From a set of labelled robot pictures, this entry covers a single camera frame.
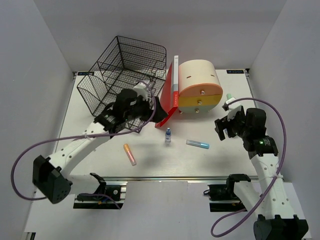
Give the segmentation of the red A4 file folder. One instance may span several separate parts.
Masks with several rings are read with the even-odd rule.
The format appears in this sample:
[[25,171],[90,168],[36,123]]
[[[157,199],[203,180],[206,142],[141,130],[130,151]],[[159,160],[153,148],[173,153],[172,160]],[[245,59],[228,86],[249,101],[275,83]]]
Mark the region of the red A4 file folder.
[[173,116],[179,106],[179,56],[175,55],[169,66],[164,86],[160,95],[160,104],[168,116],[155,128],[161,128]]

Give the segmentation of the orange top drawer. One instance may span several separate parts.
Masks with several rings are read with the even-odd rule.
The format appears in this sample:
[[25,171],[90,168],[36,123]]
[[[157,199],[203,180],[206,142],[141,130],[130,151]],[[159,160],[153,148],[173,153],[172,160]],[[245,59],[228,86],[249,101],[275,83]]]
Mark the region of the orange top drawer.
[[193,84],[179,92],[180,97],[214,96],[222,94],[222,87],[215,83]]

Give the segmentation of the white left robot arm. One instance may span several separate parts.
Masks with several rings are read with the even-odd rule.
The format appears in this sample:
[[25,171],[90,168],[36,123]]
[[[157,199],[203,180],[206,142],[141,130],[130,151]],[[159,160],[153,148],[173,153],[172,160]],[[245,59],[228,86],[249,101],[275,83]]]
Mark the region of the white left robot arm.
[[32,182],[52,203],[60,203],[70,194],[89,193],[99,200],[105,196],[103,179],[95,174],[72,175],[73,169],[112,137],[127,134],[128,122],[136,119],[145,124],[159,123],[167,117],[157,96],[149,100],[146,90],[122,89],[115,102],[96,116],[82,135],[71,138],[63,149],[33,161]]

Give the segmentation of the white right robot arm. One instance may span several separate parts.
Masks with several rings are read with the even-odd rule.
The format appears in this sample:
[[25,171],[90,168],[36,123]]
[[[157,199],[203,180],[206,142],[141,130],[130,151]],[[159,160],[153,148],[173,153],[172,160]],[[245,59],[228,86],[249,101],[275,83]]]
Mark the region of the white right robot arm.
[[290,204],[280,173],[279,151],[274,139],[266,134],[266,113],[259,108],[240,107],[215,120],[220,140],[240,137],[255,168],[261,194],[255,191],[245,174],[231,174],[226,195],[239,199],[249,214],[256,217],[253,234],[257,240],[301,240],[309,230]]

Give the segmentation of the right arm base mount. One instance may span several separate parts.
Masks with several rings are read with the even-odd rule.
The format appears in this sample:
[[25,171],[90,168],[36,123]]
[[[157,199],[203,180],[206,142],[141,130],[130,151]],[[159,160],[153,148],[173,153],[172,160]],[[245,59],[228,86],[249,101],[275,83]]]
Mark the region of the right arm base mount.
[[245,210],[242,201],[232,194],[228,193],[226,184],[211,184],[203,192],[203,195],[209,199],[209,209],[212,213],[236,212]]

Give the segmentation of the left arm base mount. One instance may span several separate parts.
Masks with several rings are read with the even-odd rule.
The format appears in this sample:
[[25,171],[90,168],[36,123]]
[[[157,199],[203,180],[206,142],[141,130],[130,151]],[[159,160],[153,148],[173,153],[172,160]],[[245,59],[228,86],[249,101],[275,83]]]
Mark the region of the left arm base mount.
[[83,210],[120,210],[125,202],[127,181],[106,181],[94,193],[77,195],[73,209]]

